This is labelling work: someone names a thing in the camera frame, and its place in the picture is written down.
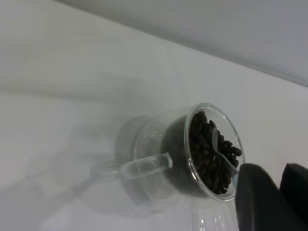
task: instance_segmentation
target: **black object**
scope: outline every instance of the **black object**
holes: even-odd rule
[[[299,165],[287,165],[281,194],[260,166],[241,165],[235,197],[239,230],[308,231],[301,206],[307,205],[307,174]]]
[[[308,225],[308,170],[298,164],[287,164],[279,191],[297,215]]]

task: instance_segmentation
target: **small glass cup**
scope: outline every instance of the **small glass cup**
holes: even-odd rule
[[[213,193],[201,180],[189,144],[189,131],[192,117],[204,111],[213,120],[226,140],[242,150],[237,158],[238,169],[245,163],[242,142],[229,118],[215,105],[201,103],[163,112],[149,121],[136,138],[133,160],[120,167],[120,174],[127,179],[144,177],[164,171],[166,178],[180,192],[197,197],[211,197],[218,201],[230,201],[236,190],[230,184],[225,194]]]

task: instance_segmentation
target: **glass handle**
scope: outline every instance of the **glass handle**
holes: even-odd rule
[[[169,153],[157,154],[123,164],[119,173],[122,177],[132,180],[144,177],[156,172],[164,171],[172,167],[172,159]]]

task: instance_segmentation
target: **pile of coffee beans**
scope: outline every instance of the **pile of coffee beans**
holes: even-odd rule
[[[200,111],[192,118],[189,131],[189,146],[195,168],[204,184],[216,194],[227,192],[231,183],[231,173],[221,159],[216,158],[212,145],[212,132],[215,123],[207,117],[204,111]],[[242,151],[230,141],[225,141],[224,136],[218,132],[218,151],[222,153],[234,167],[238,167],[237,156]]]

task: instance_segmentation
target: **glass base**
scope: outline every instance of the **glass base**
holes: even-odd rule
[[[166,127],[156,121],[151,121],[137,136],[133,160],[160,154],[163,134]],[[164,172],[154,173],[139,178],[140,185],[145,194],[149,197],[151,209],[166,211],[176,206],[181,194],[166,179]]]

